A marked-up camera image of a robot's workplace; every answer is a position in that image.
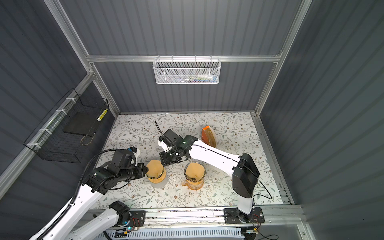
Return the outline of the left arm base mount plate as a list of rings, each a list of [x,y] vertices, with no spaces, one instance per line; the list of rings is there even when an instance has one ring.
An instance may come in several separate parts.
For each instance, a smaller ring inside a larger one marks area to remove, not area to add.
[[[113,227],[115,228],[143,227],[146,219],[146,213],[147,213],[146,211],[130,210],[127,213],[123,213],[122,215],[119,215],[118,221]]]

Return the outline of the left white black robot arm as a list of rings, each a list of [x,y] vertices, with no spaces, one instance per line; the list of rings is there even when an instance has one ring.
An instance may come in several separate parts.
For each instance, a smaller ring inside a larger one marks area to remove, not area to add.
[[[115,225],[130,229],[140,225],[139,220],[132,216],[127,205],[121,201],[115,201],[102,215],[92,219],[76,233],[71,233],[73,227],[94,203],[107,192],[118,190],[118,183],[124,182],[128,185],[133,180],[143,178],[148,172],[148,168],[143,163],[137,162],[137,157],[140,155],[137,148],[111,151],[114,152],[113,159],[82,176],[70,200],[31,237],[33,240],[85,240],[92,239]]]

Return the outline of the wooden dripper ring stand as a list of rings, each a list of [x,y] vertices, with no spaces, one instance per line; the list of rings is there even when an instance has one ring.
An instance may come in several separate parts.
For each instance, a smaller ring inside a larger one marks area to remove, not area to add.
[[[204,180],[200,180],[198,182],[194,182],[194,181],[190,181],[190,180],[186,180],[186,184],[190,187],[194,187],[194,188],[200,188],[203,184],[204,184]]]

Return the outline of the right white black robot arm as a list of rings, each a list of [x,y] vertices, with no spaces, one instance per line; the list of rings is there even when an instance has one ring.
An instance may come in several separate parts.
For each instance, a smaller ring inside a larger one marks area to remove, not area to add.
[[[183,138],[171,129],[161,134],[158,145],[163,149],[160,158],[165,166],[178,164],[186,157],[205,162],[225,172],[232,178],[232,188],[238,194],[237,210],[234,214],[225,212],[226,221],[229,221],[229,218],[241,223],[249,223],[252,220],[254,189],[260,172],[249,154],[229,154],[205,144],[194,136],[187,135]]]

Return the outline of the clear frosted glass carafe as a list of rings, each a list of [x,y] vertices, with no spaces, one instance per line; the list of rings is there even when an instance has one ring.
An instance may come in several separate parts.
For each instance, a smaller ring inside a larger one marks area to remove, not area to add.
[[[160,182],[160,183],[152,183],[150,182],[150,185],[155,189],[161,189],[164,188],[167,185],[167,182]]]

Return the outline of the orange glass carafe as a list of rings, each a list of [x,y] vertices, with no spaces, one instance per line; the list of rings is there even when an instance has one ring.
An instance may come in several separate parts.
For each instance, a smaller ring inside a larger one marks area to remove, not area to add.
[[[203,185],[204,185],[203,180],[201,180],[199,182],[191,182],[189,180],[185,180],[184,182],[182,182],[183,187],[186,186],[189,189],[194,190],[194,191],[201,189],[203,187]]]

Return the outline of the green glass dripper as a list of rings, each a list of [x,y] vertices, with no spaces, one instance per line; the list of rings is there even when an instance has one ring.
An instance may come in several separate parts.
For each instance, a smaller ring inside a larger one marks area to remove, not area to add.
[[[149,178],[149,181],[152,183],[160,183],[166,177],[166,169],[163,166],[149,166],[146,176]]]

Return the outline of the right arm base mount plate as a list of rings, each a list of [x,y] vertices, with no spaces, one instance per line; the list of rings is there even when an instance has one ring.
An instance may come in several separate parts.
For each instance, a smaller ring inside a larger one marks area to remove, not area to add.
[[[223,209],[226,224],[263,224],[265,218],[261,208],[254,207],[250,214],[244,214],[237,208]]]

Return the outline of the orange coffee filter box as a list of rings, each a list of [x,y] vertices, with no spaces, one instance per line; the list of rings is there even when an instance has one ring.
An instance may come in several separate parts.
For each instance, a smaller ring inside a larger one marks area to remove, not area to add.
[[[202,129],[202,141],[208,145],[208,139],[207,139],[207,136],[206,136],[206,129],[207,128],[212,128],[211,126],[206,126]]]

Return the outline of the brown paper coffee filters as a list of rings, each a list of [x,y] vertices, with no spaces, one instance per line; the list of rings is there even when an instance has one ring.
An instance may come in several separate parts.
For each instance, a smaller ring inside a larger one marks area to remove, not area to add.
[[[215,148],[217,146],[216,135],[215,135],[214,131],[212,130],[212,128],[206,129],[206,136],[208,139],[208,145]]]

